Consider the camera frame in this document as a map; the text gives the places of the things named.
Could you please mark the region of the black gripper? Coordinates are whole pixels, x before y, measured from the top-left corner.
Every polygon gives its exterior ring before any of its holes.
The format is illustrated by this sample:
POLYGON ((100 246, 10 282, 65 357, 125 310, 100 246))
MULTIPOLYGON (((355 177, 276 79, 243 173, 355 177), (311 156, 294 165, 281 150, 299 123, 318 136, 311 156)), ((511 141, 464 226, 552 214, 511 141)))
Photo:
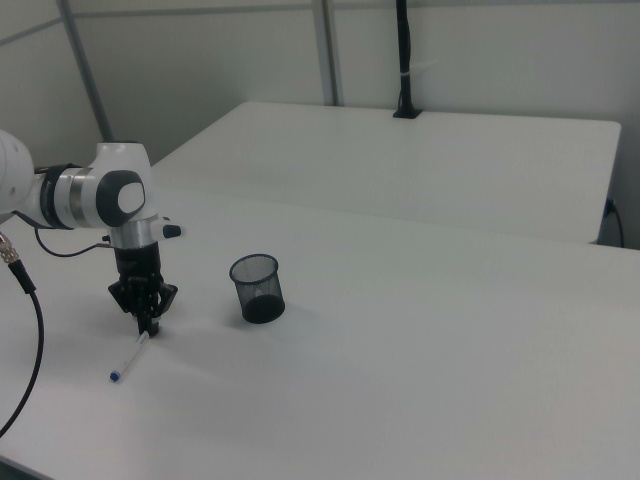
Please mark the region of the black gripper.
POLYGON ((136 318, 138 334, 155 337, 160 331, 160 317, 170 308, 178 287, 166 283, 161 273, 159 244, 134 248, 115 248, 118 280, 108 287, 125 313, 136 318))

